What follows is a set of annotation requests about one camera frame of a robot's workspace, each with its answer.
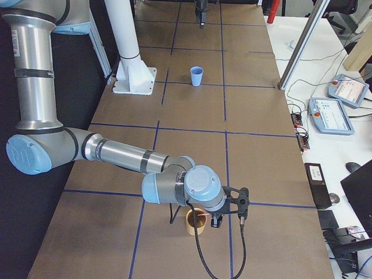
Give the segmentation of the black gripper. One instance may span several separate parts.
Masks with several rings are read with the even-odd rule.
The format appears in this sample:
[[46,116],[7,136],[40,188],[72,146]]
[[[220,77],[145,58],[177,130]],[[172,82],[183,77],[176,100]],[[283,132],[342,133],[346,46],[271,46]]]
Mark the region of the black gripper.
[[212,228],[220,228],[223,221],[223,214],[218,212],[213,212],[211,214],[210,226]]
[[195,0],[195,9],[198,13],[199,27],[204,28],[206,22],[206,8],[208,0]]

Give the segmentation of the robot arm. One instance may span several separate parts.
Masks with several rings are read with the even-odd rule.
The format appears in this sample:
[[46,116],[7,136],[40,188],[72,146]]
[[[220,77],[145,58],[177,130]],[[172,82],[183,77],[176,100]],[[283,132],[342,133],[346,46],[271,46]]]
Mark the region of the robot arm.
[[229,211],[217,174],[187,156],[172,157],[116,142],[57,118],[51,34],[88,34],[88,1],[2,1],[1,16],[11,28],[19,93],[18,134],[6,143],[9,160],[35,175],[75,160],[111,163],[144,175],[142,195],[150,203],[201,205],[218,227]]

